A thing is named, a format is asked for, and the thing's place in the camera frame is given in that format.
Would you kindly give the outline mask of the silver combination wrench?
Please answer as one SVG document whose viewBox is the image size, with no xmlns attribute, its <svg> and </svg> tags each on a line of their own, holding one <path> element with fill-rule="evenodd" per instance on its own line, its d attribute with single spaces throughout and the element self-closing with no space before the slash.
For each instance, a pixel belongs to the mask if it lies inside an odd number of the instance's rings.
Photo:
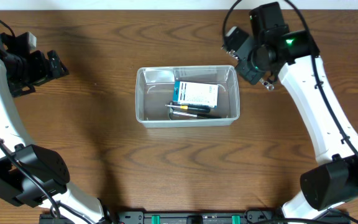
<svg viewBox="0 0 358 224">
<path fill-rule="evenodd" d="M 251 85 L 261 83 L 268 91 L 274 90 L 274 85 L 264 79 L 269 71 L 269 60 L 264 56 L 258 56 L 256 50 L 251 50 L 248 56 L 241 58 L 237 52 L 226 52 L 237 60 L 236 72 Z"/>
</svg>

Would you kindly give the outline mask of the blue white screw box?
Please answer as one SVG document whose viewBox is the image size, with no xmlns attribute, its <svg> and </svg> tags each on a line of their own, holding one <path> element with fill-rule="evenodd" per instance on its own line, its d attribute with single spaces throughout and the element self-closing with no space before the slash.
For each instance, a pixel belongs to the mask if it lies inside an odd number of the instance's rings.
<svg viewBox="0 0 358 224">
<path fill-rule="evenodd" d="M 218 105 L 219 86 L 215 84 L 175 82 L 173 102 L 179 105 L 197 105 L 215 108 Z"/>
</svg>

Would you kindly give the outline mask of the black yellow screwdriver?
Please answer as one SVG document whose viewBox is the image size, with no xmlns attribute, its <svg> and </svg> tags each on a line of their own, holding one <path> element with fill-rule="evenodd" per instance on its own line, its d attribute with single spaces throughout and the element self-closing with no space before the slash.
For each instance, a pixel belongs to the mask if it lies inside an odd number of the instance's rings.
<svg viewBox="0 0 358 224">
<path fill-rule="evenodd" d="M 169 108 L 176 108 L 181 110 L 195 111 L 200 113 L 209 113 L 211 108 L 203 106 L 189 106 L 189 105 L 166 105 Z"/>
</svg>

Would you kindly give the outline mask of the clear plastic storage container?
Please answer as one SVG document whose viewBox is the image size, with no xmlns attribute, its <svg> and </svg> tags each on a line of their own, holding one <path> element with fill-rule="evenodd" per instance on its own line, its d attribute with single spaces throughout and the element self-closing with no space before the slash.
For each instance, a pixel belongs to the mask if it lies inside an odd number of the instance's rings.
<svg viewBox="0 0 358 224">
<path fill-rule="evenodd" d="M 231 65 L 142 67 L 135 113 L 146 128 L 230 125 L 240 117 L 236 71 Z"/>
</svg>

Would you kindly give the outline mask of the small black-handled hammer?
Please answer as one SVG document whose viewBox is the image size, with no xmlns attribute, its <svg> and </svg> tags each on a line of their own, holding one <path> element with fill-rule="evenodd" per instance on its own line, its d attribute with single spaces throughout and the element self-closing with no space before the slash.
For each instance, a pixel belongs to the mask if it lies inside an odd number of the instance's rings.
<svg viewBox="0 0 358 224">
<path fill-rule="evenodd" d="M 176 115 L 176 116 L 185 116 L 189 118 L 198 118 L 198 119 L 221 119 L 220 116 L 214 116 L 214 115 L 208 115 L 208 114 L 195 114 L 195 113 L 187 113 L 187 112 L 181 112 L 181 111 L 172 111 L 168 112 L 168 115 Z"/>
</svg>

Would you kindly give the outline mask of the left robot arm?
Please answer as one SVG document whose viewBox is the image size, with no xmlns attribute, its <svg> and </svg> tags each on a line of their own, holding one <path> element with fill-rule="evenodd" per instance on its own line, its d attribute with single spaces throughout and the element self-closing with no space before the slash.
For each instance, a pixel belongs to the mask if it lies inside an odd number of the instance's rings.
<svg viewBox="0 0 358 224">
<path fill-rule="evenodd" d="M 15 98 L 68 75 L 56 51 L 36 43 L 30 32 L 0 32 L 0 199 L 48 209 L 45 223 L 112 223 L 100 199 L 73 184 L 59 153 L 36 145 L 20 119 Z"/>
</svg>

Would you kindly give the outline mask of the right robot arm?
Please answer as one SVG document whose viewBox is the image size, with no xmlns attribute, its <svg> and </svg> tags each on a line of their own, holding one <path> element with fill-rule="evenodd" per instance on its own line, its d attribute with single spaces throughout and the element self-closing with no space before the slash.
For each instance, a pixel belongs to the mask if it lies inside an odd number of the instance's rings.
<svg viewBox="0 0 358 224">
<path fill-rule="evenodd" d="M 318 166 L 300 177 L 300 191 L 281 208 L 287 220 L 315 220 L 358 198 L 358 134 L 343 112 L 306 30 L 263 29 L 250 35 L 232 28 L 226 50 L 237 72 L 256 84 L 271 73 L 288 91 L 310 135 Z"/>
</svg>

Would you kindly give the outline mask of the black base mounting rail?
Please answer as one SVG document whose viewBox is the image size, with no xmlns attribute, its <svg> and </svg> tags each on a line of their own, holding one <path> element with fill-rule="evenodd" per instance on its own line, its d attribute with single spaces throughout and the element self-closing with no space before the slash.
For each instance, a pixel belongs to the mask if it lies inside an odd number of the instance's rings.
<svg viewBox="0 0 358 224">
<path fill-rule="evenodd" d="M 283 218 L 269 210 L 248 210 L 244 213 L 144 213 L 144 212 L 121 212 L 117 215 L 117 223 L 120 224 L 212 224 L 212 223 L 257 223 L 273 218 Z M 335 214 L 326 213 L 317 221 L 329 223 L 351 223 L 347 218 Z M 62 217 L 61 220 L 52 218 L 51 215 L 41 214 L 39 224 L 52 223 L 74 223 L 68 218 Z"/>
</svg>

